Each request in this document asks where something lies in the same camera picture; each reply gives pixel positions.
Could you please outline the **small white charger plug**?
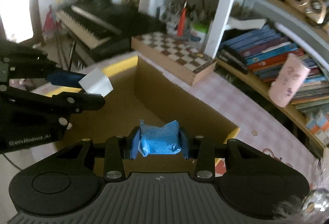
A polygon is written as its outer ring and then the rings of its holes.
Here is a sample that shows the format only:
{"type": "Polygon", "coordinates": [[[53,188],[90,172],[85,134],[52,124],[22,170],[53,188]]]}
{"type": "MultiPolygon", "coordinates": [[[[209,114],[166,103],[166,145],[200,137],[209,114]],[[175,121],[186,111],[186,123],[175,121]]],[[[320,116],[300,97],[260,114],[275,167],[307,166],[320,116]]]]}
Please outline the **small white charger plug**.
{"type": "Polygon", "coordinates": [[[99,68],[95,68],[84,76],[79,80],[79,84],[86,93],[101,95],[102,97],[106,97],[113,91],[109,78],[99,68]]]}

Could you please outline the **white bookshelf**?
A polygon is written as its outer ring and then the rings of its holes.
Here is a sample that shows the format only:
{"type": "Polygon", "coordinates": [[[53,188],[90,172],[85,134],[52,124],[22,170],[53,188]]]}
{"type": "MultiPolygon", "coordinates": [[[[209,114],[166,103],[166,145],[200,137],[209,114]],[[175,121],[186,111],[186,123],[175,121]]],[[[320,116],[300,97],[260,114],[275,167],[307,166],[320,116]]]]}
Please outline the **white bookshelf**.
{"type": "Polygon", "coordinates": [[[297,55],[311,69],[289,104],[279,108],[322,149],[310,119],[328,112],[328,32],[284,0],[111,0],[139,8],[167,25],[167,32],[188,40],[230,72],[249,94],[269,98],[268,91],[288,58],[297,55]],[[187,2],[183,36],[177,25],[187,2]],[[209,25],[202,44],[190,40],[193,23],[209,25]]]}

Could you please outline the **black electronic keyboard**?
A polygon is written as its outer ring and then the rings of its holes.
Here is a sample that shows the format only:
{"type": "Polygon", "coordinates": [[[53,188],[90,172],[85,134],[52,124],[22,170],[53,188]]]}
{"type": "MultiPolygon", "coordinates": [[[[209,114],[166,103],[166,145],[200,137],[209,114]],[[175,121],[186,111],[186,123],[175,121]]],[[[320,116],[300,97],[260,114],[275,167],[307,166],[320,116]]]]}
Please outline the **black electronic keyboard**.
{"type": "Polygon", "coordinates": [[[95,60],[130,51],[132,37],[166,32],[160,20],[109,0],[81,0],[55,15],[95,60]]]}

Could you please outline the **blue packet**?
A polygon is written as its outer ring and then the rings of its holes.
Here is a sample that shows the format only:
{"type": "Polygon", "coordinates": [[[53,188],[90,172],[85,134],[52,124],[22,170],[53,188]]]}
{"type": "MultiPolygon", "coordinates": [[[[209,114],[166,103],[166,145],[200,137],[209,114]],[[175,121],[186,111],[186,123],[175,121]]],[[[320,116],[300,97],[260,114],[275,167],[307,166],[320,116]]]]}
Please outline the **blue packet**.
{"type": "Polygon", "coordinates": [[[181,152],[180,126],[174,120],[161,127],[151,126],[139,121],[140,141],[139,153],[148,155],[175,155],[181,152]]]}

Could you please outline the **green lid jar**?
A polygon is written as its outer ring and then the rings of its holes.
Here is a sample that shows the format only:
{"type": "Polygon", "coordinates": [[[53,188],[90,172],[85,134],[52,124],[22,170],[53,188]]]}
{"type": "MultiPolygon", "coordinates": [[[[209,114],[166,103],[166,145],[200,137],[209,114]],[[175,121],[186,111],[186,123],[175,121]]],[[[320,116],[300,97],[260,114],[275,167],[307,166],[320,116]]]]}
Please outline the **green lid jar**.
{"type": "Polygon", "coordinates": [[[193,23],[190,29],[190,40],[202,44],[208,34],[209,25],[203,23],[193,23]]]}

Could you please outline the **red pen bottle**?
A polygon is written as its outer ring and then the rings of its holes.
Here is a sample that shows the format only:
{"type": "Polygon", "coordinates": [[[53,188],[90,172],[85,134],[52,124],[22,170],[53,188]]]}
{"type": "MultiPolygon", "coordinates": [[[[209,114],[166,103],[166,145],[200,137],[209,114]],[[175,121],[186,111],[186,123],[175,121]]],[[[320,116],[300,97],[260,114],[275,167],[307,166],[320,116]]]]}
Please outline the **red pen bottle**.
{"type": "Polygon", "coordinates": [[[183,8],[181,10],[181,16],[177,25],[177,36],[183,36],[184,28],[185,28],[185,18],[186,18],[186,7],[187,2],[184,3],[183,8]]]}

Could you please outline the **pink cylindrical cup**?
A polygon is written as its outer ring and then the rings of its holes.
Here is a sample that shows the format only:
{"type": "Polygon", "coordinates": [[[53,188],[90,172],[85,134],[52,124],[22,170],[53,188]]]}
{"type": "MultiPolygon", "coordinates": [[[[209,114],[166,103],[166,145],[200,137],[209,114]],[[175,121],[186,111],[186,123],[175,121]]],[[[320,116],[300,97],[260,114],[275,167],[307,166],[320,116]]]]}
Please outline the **pink cylindrical cup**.
{"type": "Polygon", "coordinates": [[[270,100],[280,108],[286,107],[306,80],[311,69],[297,55],[288,54],[268,95],[270,100]]]}

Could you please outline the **pink checked tablecloth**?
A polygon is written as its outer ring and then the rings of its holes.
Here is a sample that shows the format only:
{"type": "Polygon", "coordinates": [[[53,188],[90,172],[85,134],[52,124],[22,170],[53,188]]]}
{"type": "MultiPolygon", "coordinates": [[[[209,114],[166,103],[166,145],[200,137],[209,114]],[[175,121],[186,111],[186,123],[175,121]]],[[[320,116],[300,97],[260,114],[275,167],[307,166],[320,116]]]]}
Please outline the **pink checked tablecloth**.
{"type": "Polygon", "coordinates": [[[168,79],[228,117],[239,127],[235,138],[291,165],[312,180],[311,152],[280,122],[218,74],[212,73],[193,87],[168,79]]]}

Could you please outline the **gold retro radio speaker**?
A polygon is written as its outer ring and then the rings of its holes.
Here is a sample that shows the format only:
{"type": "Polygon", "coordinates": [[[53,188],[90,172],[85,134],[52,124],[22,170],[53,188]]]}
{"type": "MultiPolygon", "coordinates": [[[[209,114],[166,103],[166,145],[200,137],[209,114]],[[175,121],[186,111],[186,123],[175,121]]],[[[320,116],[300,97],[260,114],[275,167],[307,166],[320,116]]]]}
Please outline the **gold retro radio speaker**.
{"type": "Polygon", "coordinates": [[[322,24],[326,17],[327,6],[322,0],[284,0],[289,6],[306,15],[317,24],[322,24]]]}

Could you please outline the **wooden chessboard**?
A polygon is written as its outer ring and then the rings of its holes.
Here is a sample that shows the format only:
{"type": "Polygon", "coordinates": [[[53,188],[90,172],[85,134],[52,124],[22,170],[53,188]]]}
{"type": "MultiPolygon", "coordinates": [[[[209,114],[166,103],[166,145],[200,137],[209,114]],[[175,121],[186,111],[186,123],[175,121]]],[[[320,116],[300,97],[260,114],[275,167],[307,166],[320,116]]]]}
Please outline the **wooden chessboard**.
{"type": "Polygon", "coordinates": [[[215,68],[214,59],[187,42],[162,32],[132,37],[131,48],[190,86],[208,76],[215,68]]]}

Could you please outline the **yellow cardboard box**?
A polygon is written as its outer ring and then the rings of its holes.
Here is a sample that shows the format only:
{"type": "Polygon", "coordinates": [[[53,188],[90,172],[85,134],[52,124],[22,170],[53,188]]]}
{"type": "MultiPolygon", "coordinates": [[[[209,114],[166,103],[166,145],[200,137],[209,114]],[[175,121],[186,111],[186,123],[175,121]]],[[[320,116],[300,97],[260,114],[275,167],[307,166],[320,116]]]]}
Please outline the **yellow cardboard box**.
{"type": "Polygon", "coordinates": [[[105,98],[105,106],[72,115],[73,127],[63,141],[35,149],[36,158],[45,158],[84,138],[103,143],[112,136],[127,136],[140,120],[158,127],[176,120],[188,135],[217,144],[235,137],[240,130],[228,117],[169,81],[141,57],[100,66],[107,68],[114,87],[105,98]]]}

